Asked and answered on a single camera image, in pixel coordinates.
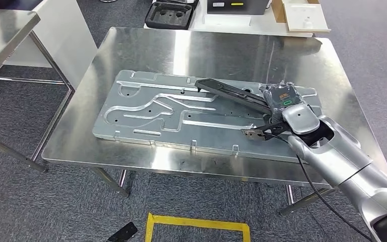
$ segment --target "cardboard box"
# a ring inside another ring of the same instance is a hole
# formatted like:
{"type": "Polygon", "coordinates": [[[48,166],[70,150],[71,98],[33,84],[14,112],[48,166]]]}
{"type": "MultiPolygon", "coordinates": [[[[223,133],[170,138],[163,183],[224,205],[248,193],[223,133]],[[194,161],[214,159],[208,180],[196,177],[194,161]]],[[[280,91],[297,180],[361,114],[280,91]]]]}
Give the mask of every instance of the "cardboard box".
{"type": "MultiPolygon", "coordinates": [[[[272,0],[271,6],[277,23],[287,23],[286,13],[284,11],[284,0],[272,0]]],[[[306,0],[305,3],[319,4],[318,0],[306,0]]]]}

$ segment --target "aluminum plate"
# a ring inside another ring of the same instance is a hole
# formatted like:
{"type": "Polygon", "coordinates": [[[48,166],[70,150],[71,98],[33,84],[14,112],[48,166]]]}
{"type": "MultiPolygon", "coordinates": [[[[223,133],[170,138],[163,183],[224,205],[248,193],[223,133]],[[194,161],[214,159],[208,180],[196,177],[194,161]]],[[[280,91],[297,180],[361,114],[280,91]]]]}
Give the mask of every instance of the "aluminum plate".
{"type": "MultiPolygon", "coordinates": [[[[194,84],[199,79],[203,78],[120,71],[93,134],[114,141],[297,162],[280,140],[244,136],[241,129],[264,125],[262,113],[206,90],[198,92],[194,84]]],[[[260,83],[216,80],[262,95],[260,83]]],[[[321,114],[315,89],[297,87],[297,91],[321,114]]]]}

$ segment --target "stainless steel table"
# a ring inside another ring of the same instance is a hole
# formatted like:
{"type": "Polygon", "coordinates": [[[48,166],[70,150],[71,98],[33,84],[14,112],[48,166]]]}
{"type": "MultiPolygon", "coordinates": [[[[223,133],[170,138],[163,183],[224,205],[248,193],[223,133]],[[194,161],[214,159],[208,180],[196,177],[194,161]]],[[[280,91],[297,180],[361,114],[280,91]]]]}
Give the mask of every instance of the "stainless steel table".
{"type": "MultiPolygon", "coordinates": [[[[101,167],[308,186],[296,163],[94,137],[93,124],[123,69],[262,83],[286,80],[313,87],[323,112],[351,132],[387,173],[385,158],[328,39],[113,27],[45,146],[44,159],[94,167],[117,189],[101,167]]],[[[328,193],[329,184],[311,167],[307,171],[313,183],[328,193]]]]}
{"type": "Polygon", "coordinates": [[[33,28],[40,21],[39,16],[35,12],[31,11],[21,11],[21,10],[0,10],[0,68],[3,65],[4,61],[13,53],[17,46],[26,38],[30,37],[36,46],[39,48],[41,53],[54,68],[54,70],[60,75],[61,81],[49,81],[49,80],[26,80],[26,79],[17,79],[17,78],[0,78],[0,81],[15,81],[15,82],[26,82],[26,83],[44,83],[44,84],[57,84],[57,85],[66,85],[68,91],[63,98],[60,106],[57,109],[56,114],[52,118],[48,128],[43,134],[38,146],[33,152],[31,157],[26,157],[16,150],[8,147],[7,145],[0,142],[0,149],[14,158],[18,159],[20,162],[26,163],[29,167],[32,167],[40,172],[45,172],[46,167],[38,165],[34,161],[38,157],[43,145],[45,144],[46,139],[48,138],[51,129],[53,128],[55,122],[57,121],[61,111],[63,110],[66,102],[70,98],[71,93],[74,91],[67,78],[61,72],[58,65],[53,60],[52,56],[46,50],[42,42],[38,39],[33,28]]]}

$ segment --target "yellow tape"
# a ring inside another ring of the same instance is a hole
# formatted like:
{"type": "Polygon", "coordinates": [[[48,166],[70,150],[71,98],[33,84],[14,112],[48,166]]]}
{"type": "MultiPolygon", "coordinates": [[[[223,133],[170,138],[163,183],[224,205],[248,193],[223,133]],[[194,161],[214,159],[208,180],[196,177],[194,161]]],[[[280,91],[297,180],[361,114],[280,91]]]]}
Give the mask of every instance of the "yellow tape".
{"type": "Polygon", "coordinates": [[[248,227],[246,223],[223,222],[194,218],[177,218],[170,216],[152,215],[151,213],[148,214],[145,242],[152,241],[152,233],[155,223],[242,231],[242,241],[250,242],[250,227],[248,227]]]}

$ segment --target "label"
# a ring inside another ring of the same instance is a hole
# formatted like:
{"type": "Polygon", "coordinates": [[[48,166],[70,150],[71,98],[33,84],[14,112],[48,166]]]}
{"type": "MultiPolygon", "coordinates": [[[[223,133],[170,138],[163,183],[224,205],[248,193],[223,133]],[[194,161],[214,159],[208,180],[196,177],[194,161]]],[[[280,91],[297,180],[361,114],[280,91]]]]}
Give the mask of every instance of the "label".
{"type": "Polygon", "coordinates": [[[213,7],[224,7],[225,3],[213,3],[213,7]]]}

